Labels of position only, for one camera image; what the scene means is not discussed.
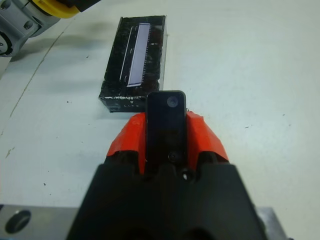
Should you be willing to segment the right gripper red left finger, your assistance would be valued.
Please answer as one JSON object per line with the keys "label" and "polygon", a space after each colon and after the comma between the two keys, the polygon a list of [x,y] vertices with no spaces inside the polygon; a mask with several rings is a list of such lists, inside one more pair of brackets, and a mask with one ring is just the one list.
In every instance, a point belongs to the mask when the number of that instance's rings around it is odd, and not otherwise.
{"label": "right gripper red left finger", "polygon": [[170,165],[146,160],[146,116],[131,117],[99,165],[72,224],[74,240],[168,240]]}

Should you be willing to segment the black and yellow left gripper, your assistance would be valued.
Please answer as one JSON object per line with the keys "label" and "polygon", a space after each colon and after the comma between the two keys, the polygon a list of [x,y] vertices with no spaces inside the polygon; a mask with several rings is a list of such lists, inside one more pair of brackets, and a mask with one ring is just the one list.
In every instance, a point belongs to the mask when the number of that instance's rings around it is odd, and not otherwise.
{"label": "black and yellow left gripper", "polygon": [[100,0],[32,0],[42,11],[47,14],[60,18],[68,19],[82,13]]}

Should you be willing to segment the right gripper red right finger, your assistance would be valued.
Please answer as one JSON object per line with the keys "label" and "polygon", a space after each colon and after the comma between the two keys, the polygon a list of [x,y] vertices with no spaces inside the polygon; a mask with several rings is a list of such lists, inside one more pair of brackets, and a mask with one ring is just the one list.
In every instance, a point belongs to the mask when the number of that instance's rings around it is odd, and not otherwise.
{"label": "right gripper red right finger", "polygon": [[262,226],[237,168],[204,118],[186,116],[187,165],[170,178],[177,240],[260,240]]}

